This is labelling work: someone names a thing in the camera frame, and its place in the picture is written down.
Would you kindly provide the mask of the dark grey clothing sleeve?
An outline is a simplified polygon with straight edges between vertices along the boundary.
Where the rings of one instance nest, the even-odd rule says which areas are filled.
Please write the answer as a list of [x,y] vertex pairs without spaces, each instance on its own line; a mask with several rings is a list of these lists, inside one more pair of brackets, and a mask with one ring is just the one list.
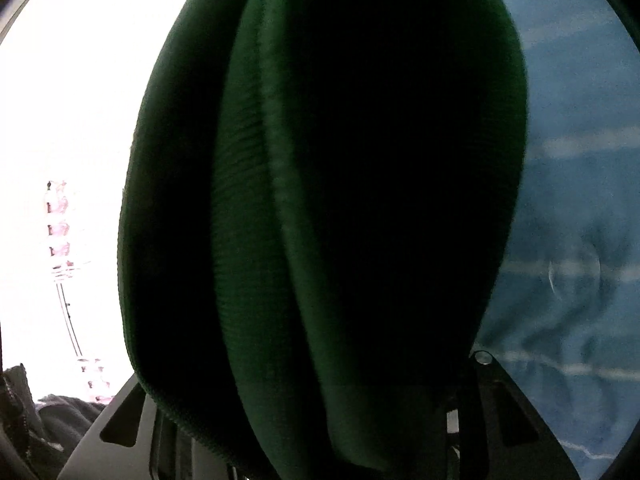
[[36,401],[26,368],[1,373],[1,477],[58,478],[105,405],[48,394]]

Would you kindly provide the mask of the green varsity jacket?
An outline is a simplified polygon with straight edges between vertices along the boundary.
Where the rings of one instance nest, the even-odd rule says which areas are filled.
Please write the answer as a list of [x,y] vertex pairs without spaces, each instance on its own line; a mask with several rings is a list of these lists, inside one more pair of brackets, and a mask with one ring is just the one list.
[[253,479],[442,479],[526,76],[502,0],[186,0],[140,107],[126,346]]

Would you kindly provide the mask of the blue striped bed sheet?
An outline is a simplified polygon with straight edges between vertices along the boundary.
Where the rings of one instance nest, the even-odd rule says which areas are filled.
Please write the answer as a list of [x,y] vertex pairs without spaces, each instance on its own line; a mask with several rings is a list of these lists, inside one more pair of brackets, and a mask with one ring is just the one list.
[[504,0],[528,73],[506,256],[476,340],[578,474],[639,419],[639,51],[608,0]]

